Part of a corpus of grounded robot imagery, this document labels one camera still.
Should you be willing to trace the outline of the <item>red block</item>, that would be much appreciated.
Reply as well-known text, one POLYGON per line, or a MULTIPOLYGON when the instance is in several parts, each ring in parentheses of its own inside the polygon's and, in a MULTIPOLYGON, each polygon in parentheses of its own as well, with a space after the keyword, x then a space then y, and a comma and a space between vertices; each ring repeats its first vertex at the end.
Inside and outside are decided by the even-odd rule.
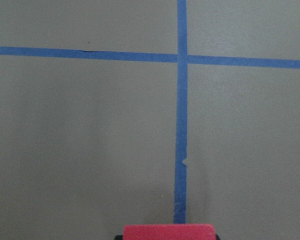
POLYGON ((217 240, 211 224, 144 224, 126 225, 124 240, 217 240))

